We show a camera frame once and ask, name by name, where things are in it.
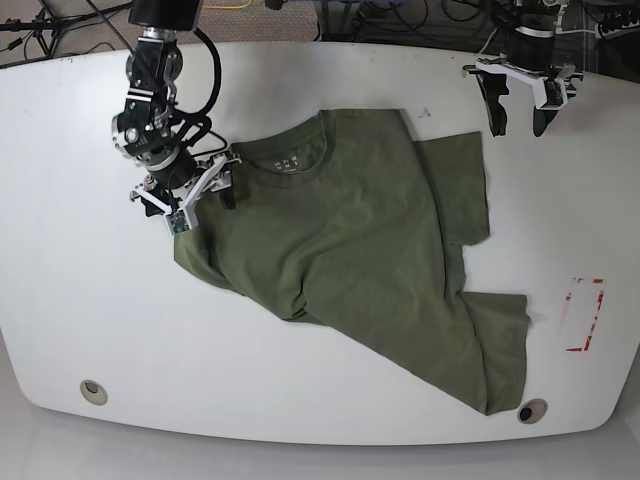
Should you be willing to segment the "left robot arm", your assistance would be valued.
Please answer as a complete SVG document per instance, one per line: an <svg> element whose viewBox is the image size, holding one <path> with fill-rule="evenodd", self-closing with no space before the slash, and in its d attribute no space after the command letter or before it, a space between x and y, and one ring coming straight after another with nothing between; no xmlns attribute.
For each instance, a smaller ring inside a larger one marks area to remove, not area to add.
<svg viewBox="0 0 640 480"><path fill-rule="evenodd" d="M506 47L493 59L479 57L465 65L463 73L476 79L493 136L506 134L508 118L500 98L509 94L508 80L531 88L536 137L544 134L559 111L577 95L573 82L581 80L583 74L571 63L553 62L555 40L562 33L567 6L566 1L513 1L509 6L490 3L490 19L506 35Z"/></svg>

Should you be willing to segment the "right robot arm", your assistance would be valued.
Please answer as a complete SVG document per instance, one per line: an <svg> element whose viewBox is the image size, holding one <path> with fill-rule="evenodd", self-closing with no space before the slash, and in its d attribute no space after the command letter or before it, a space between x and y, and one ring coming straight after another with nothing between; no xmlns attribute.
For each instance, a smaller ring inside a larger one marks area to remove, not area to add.
<svg viewBox="0 0 640 480"><path fill-rule="evenodd" d="M146 170L144 180L130 192L148 217L160 215L171 233L197 224L195 205L205 192L219 195L226 209L235 207L232 166L239 158L228 147L192 154L210 134L210 111L222 85L217 48L197 21L199 1L135 1L129 21L141 27L131 48L126 74L129 88L125 106L112 120L112 141L122 155ZM183 68L177 44L180 32L192 32L213 61L213 85L203 107L184 112L177 102L176 80Z"/></svg>

